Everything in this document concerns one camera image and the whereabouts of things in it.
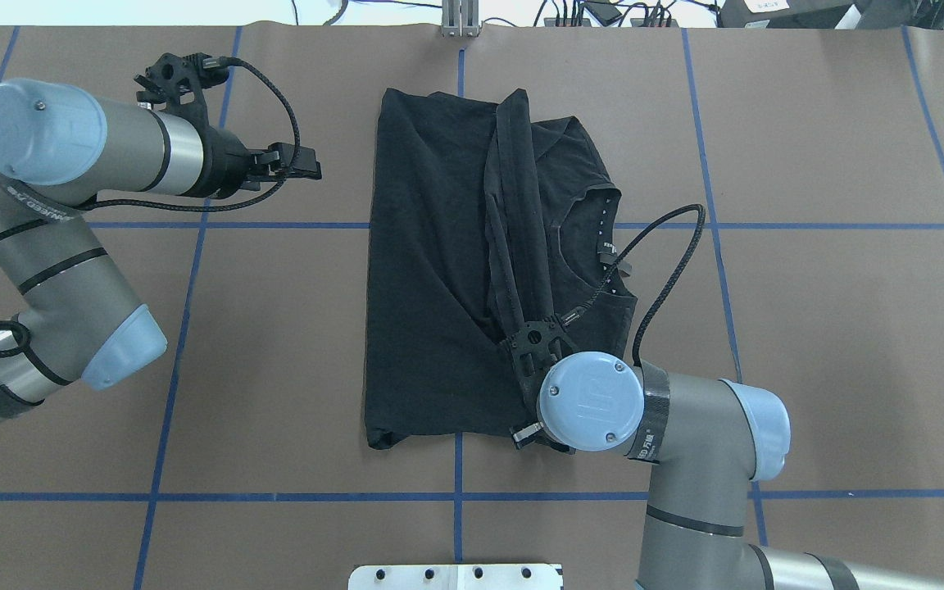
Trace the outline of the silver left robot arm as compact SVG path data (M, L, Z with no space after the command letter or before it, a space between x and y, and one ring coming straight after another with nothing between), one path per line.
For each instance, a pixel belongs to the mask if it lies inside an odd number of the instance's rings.
M229 78L155 66L135 104L38 79L0 83L0 269L26 307L0 320L0 424L82 381L102 391L165 354L149 306L84 220L108 207L169 211L142 192L203 199L321 179L315 150L293 141L248 148L213 126L203 91ZM267 191L262 185L267 184Z

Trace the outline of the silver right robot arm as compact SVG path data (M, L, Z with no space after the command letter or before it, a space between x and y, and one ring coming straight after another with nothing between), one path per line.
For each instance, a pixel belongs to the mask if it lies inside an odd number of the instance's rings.
M528 425L567 451L651 464L637 589L944 589L944 580L748 542L748 493L782 473L791 425L775 393L607 352L517 352Z

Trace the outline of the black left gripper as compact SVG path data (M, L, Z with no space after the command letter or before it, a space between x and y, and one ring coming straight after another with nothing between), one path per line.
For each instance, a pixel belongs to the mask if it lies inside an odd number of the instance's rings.
M323 179L321 164L298 161L300 147L293 144L274 142L266 148L251 150L233 132L214 127L203 139L205 160L197 181L198 197L232 197L250 182Z

